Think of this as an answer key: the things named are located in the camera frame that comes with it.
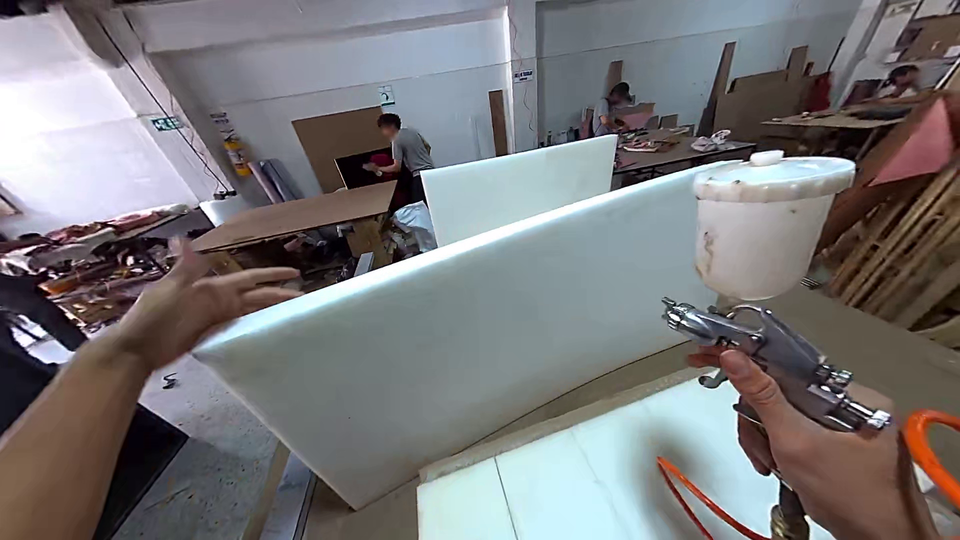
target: sign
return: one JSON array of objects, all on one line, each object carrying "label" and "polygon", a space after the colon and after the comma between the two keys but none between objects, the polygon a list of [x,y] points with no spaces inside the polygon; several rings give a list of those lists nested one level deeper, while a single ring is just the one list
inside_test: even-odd
[{"label": "sign", "polygon": [[183,127],[180,119],[176,116],[164,116],[163,118],[152,118],[150,123],[154,125],[159,132],[172,132]]},{"label": "sign", "polygon": [[534,80],[533,69],[524,69],[523,71],[514,72],[514,84],[526,83],[527,81],[533,81],[533,80]]},{"label": "sign", "polygon": [[380,107],[389,107],[390,105],[396,105],[396,100],[394,99],[394,87],[391,85],[378,86],[376,91],[380,94]]}]

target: exit sign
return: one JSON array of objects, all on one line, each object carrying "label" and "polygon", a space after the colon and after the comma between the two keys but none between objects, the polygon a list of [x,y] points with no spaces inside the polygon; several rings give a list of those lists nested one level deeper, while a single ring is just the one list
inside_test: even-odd
[{"label": "exit sign", "polygon": [[154,125],[159,132],[171,132],[183,127],[180,119],[176,116],[164,116],[163,118],[152,118],[150,123]]}]

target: white foam board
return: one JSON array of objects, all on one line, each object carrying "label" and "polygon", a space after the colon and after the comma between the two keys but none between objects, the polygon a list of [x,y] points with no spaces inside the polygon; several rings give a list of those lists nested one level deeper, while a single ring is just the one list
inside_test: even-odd
[{"label": "white foam board", "polygon": [[421,172],[445,246],[610,191],[616,135]]},{"label": "white foam board", "polygon": [[462,540],[513,538],[514,525],[496,469],[491,457],[417,486],[417,501],[423,501],[423,508],[436,510],[417,512],[420,539],[448,540],[451,534]]},{"label": "white foam board", "polygon": [[693,174],[482,233],[248,315],[196,357],[355,508],[534,408],[677,345]]},{"label": "white foam board", "polygon": [[[484,511],[485,502],[467,493],[462,480],[477,465],[420,486],[418,494],[430,498],[418,496],[418,513],[422,520],[446,518],[445,540],[700,538],[660,475],[662,455],[737,521],[768,536],[779,483],[758,475],[740,450],[736,400],[729,384],[707,390],[691,380],[497,455],[514,534],[478,526],[481,514],[465,510]],[[714,538],[743,538],[677,486]],[[831,538],[815,524],[810,537]],[[434,538],[420,533],[421,540]]]}]

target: man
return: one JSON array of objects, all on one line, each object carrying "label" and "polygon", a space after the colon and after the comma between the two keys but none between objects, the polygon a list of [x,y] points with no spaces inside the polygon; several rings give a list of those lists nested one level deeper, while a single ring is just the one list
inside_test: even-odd
[{"label": "man", "polygon": [[383,136],[390,139],[394,152],[394,164],[385,167],[367,163],[364,168],[374,173],[398,173],[400,166],[406,166],[414,177],[414,202],[424,200],[423,182],[420,180],[420,171],[434,168],[430,158],[430,145],[420,132],[413,128],[401,128],[400,117],[392,112],[381,114],[376,119],[376,125]]},{"label": "man", "polygon": [[601,98],[593,108],[593,136],[609,135],[620,131],[613,110],[630,103],[630,85],[617,83],[607,97]]}]

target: cardboard sheet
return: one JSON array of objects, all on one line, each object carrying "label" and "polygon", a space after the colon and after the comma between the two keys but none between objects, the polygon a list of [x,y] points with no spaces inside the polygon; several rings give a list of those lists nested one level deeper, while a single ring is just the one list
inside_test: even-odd
[{"label": "cardboard sheet", "polygon": [[248,315],[210,367],[354,508],[534,408],[684,338],[707,306],[693,175],[620,189]]},{"label": "cardboard sheet", "polygon": [[396,181],[250,209],[193,241],[199,252],[318,229],[387,211]]},{"label": "cardboard sheet", "polygon": [[610,191],[616,135],[422,171],[445,246]]}]

